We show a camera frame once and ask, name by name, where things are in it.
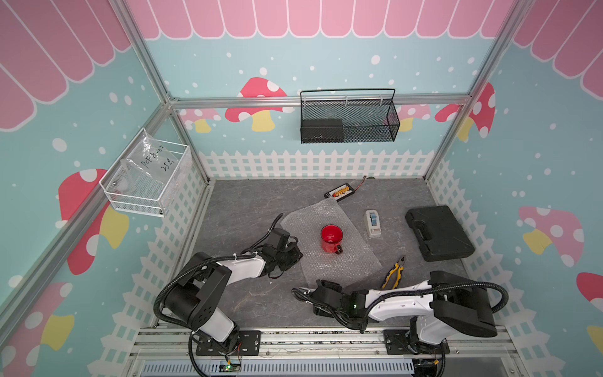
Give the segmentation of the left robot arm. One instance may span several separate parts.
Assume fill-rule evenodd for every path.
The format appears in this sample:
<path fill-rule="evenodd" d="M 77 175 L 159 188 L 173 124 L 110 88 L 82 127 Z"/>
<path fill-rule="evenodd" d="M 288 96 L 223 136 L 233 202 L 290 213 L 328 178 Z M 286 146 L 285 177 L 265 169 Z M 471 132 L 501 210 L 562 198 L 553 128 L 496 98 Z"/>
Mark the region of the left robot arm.
<path fill-rule="evenodd" d="M 229 285 L 264 276 L 278 279 L 274 271 L 284 273 L 301 261 L 298 238 L 277 226 L 283 216 L 277 215 L 268 232 L 240 254 L 194 254 L 155 298 L 155 317 L 188 328 L 191 344 L 199 351 L 229 357 L 243 350 L 244 332 L 218 303 Z"/>

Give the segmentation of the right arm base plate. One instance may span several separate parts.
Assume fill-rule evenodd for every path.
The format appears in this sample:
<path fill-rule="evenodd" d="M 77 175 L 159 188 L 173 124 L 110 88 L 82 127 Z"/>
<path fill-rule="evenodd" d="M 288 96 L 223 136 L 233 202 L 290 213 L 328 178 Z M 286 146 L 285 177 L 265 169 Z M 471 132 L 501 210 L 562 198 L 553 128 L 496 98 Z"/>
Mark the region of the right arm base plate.
<path fill-rule="evenodd" d="M 410 329 L 390 329 L 383 331 L 386 351 L 389 355 L 436 355 L 444 351 L 450 353 L 448 345 L 432 345 L 419 340 Z"/>

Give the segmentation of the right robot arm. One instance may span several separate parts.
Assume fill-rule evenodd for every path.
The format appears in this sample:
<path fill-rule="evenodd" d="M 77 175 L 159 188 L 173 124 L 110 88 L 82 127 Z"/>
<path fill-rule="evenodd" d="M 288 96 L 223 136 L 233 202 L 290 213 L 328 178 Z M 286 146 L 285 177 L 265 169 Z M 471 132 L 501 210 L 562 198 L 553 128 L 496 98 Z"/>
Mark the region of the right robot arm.
<path fill-rule="evenodd" d="M 474 338 L 497 336 L 494 315 L 509 301 L 504 287 L 472 281 L 444 271 L 433 271 L 430 279 L 411 287 L 386 291 L 363 290 L 345 293 L 342 286 L 317 281 L 317 287 L 294 288 L 292 295 L 309 303 L 315 315 L 332 317 L 350 330 L 366 331 L 369 321 L 409 317 L 409 330 L 402 344 L 410 353 L 439 346 L 457 333 Z"/>

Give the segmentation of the clear bubble wrap sheet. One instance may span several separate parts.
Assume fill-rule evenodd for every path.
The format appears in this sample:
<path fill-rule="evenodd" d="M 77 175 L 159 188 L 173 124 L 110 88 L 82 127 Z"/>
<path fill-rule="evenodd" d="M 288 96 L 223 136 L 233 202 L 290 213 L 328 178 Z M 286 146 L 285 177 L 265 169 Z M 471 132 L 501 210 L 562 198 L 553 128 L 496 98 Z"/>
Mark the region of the clear bubble wrap sheet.
<path fill-rule="evenodd" d="M 307 285 L 325 280 L 349 287 L 374 276 L 382 264 L 335 199 L 291 212 L 281 226 L 298 238 Z"/>

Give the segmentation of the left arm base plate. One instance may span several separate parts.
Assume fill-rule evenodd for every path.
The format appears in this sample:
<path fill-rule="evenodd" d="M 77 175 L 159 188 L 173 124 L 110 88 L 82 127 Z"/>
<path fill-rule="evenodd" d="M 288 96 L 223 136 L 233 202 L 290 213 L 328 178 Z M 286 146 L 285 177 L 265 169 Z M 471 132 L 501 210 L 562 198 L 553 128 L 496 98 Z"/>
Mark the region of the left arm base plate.
<path fill-rule="evenodd" d="M 258 356 L 262 333 L 260 331 L 241 331 L 235 329 L 224 342 L 218 342 L 201 332 L 193 340 L 195 355 L 208 356 Z"/>

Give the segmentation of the red enamel mug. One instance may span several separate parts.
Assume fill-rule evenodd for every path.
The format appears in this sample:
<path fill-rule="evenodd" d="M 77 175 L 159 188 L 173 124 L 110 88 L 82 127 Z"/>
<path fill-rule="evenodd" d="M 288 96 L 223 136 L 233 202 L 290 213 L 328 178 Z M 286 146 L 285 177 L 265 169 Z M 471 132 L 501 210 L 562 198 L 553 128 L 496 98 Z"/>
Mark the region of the red enamel mug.
<path fill-rule="evenodd" d="M 343 231 L 336 225 L 327 225 L 320 232 L 322 250 L 328 254 L 342 254 Z"/>

